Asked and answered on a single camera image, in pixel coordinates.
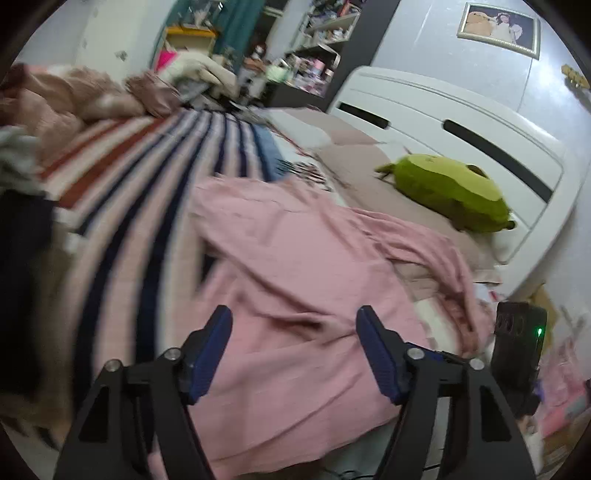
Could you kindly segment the cream blanket pile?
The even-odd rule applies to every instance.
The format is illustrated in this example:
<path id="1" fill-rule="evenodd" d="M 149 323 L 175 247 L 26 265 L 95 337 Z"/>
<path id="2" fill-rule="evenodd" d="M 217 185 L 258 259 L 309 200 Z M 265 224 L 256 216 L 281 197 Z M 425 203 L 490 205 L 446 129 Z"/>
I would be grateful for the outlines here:
<path id="1" fill-rule="evenodd" d="M 197 50 L 173 52 L 172 58 L 156 71 L 156 75 L 177 89 L 182 104 L 190 103 L 211 88 L 217 94 L 231 99 L 235 99 L 238 94 L 238 81 L 236 81 L 235 73 Z M 183 92 L 177 87 L 177 84 L 182 80 L 190 80 L 197 83 L 198 86 L 192 86 Z"/>

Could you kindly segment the beige pillow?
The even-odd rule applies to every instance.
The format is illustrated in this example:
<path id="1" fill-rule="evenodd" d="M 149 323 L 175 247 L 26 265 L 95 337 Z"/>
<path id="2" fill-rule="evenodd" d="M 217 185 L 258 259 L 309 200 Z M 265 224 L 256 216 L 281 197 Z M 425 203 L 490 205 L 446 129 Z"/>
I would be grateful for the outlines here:
<path id="1" fill-rule="evenodd" d="M 477 274 L 495 268 L 484 240 L 457 230 L 448 218 L 402 194 L 393 179 L 383 180 L 375 172 L 407 155 L 404 145 L 380 141 L 341 118 L 310 108 L 270 108 L 263 118 L 315 156 L 349 206 L 398 217 L 449 237 Z"/>

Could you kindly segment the framed wall photo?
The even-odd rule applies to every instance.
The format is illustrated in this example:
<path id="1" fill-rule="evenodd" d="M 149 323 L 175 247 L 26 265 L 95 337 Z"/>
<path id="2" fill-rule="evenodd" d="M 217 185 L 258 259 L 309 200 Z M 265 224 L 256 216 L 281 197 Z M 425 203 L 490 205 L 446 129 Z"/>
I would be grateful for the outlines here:
<path id="1" fill-rule="evenodd" d="M 540 56 L 540 20 L 507 7 L 467 3 L 457 37 L 511 50 L 536 60 Z"/>

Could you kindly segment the green avocado plush toy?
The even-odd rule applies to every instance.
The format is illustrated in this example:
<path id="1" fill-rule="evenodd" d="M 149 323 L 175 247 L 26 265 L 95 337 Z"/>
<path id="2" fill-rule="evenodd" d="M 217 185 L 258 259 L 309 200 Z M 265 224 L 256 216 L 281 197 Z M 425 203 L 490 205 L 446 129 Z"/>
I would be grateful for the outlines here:
<path id="1" fill-rule="evenodd" d="M 402 194 L 446 217 L 459 231 L 513 230 L 516 222 L 501 190 L 475 165 L 428 154 L 407 154 L 375 169 Z"/>

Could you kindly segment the teal curtain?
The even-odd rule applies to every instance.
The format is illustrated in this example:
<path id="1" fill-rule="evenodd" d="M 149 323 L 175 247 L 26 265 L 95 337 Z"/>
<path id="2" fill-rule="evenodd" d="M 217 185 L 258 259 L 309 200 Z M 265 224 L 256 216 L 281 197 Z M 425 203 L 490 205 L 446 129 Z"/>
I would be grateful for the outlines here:
<path id="1" fill-rule="evenodd" d="M 245 58 L 247 44 L 265 4 L 263 0 L 176 1 L 166 25 L 183 26 L 202 18 L 198 25 L 216 35 L 212 53 L 224 56 L 230 62 L 230 69 L 236 70 Z"/>

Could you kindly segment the pink knit sweater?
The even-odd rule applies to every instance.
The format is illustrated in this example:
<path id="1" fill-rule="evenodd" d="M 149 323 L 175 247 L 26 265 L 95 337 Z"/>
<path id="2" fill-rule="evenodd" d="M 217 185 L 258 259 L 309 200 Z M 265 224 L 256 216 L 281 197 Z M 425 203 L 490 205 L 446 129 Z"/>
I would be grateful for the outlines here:
<path id="1" fill-rule="evenodd" d="M 215 261 L 204 281 L 181 273 L 157 344 L 180 344 L 217 306 L 231 310 L 211 389 L 189 410 L 219 479 L 317 460 L 396 416 L 356 336 L 356 311 L 369 305 L 406 341 L 429 345 L 398 264 L 438 284 L 461 353 L 491 335 L 464 256 L 427 227 L 339 206 L 294 178 L 204 178 L 187 213 Z"/>

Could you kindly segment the dark bookshelf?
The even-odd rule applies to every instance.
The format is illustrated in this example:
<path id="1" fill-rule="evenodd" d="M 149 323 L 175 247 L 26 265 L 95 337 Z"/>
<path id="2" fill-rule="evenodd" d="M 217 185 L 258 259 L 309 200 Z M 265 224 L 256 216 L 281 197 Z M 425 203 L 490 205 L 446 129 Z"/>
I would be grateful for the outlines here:
<path id="1" fill-rule="evenodd" d="M 304 49 L 304 53 L 320 59 L 325 69 L 332 70 L 332 77 L 320 93 L 283 83 L 271 88 L 273 95 L 266 105 L 276 108 L 311 106 L 327 111 L 349 74 L 358 67 L 370 66 L 399 5 L 399 0 L 367 1 L 348 40 Z"/>

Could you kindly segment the white door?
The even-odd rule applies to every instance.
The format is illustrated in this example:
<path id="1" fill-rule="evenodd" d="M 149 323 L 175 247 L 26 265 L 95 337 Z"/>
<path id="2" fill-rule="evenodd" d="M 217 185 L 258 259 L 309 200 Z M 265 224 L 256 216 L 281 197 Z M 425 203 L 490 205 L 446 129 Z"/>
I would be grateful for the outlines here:
<path id="1" fill-rule="evenodd" d="M 147 70 L 173 6 L 167 0 L 95 1 L 75 64 L 116 82 Z"/>

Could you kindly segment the striped bed blanket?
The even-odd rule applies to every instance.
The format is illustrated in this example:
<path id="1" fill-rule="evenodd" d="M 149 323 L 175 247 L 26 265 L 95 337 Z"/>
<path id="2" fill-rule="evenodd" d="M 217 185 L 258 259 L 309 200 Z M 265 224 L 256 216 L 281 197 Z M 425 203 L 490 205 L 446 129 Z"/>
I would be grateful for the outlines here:
<path id="1" fill-rule="evenodd" d="M 194 186 L 276 181 L 296 158 L 270 126 L 221 112 L 104 121 L 84 134 L 45 178 L 65 237 L 43 334 L 48 392 L 71 406 L 104 361 L 143 363 L 183 342 L 206 255 Z"/>

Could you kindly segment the yellow shelf unit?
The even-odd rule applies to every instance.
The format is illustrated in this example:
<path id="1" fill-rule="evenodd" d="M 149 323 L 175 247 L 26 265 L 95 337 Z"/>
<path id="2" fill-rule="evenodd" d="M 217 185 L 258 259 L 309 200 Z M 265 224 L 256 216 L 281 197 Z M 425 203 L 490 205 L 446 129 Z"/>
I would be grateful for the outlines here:
<path id="1" fill-rule="evenodd" d="M 188 50 L 209 55 L 214 47 L 217 35 L 204 28 L 169 26 L 164 29 L 163 41 L 168 49 Z"/>

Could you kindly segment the beige pink duvet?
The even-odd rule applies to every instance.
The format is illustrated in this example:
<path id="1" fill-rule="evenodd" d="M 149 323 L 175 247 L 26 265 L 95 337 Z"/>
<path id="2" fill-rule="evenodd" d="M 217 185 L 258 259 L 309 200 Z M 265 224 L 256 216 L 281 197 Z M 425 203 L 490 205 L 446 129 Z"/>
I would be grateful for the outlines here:
<path id="1" fill-rule="evenodd" d="M 142 116 L 145 109 L 107 74 L 87 67 L 11 66 L 1 81 L 1 123 L 25 128 L 39 140 L 39 163 L 48 164 L 87 124 Z"/>

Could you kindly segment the pink satin pillow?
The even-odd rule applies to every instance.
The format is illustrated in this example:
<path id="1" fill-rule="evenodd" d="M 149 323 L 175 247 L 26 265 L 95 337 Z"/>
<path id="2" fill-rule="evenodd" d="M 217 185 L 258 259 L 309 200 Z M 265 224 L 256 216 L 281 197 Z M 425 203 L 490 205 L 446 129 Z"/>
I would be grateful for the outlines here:
<path id="1" fill-rule="evenodd" d="M 129 76 L 124 80 L 124 85 L 146 112 L 154 117 L 170 116 L 181 107 L 178 91 L 152 71 Z"/>

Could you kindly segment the yellow guitar headstock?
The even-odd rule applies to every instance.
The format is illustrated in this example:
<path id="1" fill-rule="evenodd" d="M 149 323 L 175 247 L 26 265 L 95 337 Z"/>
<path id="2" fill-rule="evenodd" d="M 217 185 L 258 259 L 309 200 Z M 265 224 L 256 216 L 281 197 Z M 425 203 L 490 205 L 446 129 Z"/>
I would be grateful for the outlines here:
<path id="1" fill-rule="evenodd" d="M 577 89 L 589 90 L 590 83 L 587 78 L 580 73 L 578 70 L 571 66 L 564 64 L 561 67 L 561 72 L 565 76 L 566 80 Z"/>

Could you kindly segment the white bed headboard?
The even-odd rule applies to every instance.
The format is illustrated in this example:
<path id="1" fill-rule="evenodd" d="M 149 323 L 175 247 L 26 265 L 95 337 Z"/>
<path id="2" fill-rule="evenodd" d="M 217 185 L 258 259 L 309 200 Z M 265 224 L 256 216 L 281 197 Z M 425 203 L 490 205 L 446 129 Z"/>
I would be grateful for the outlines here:
<path id="1" fill-rule="evenodd" d="M 505 297 L 541 263 L 575 206 L 579 163 L 564 144 L 470 90 L 365 66 L 346 78 L 328 112 L 383 143 L 475 165 L 494 181 L 516 223 L 488 239 Z"/>

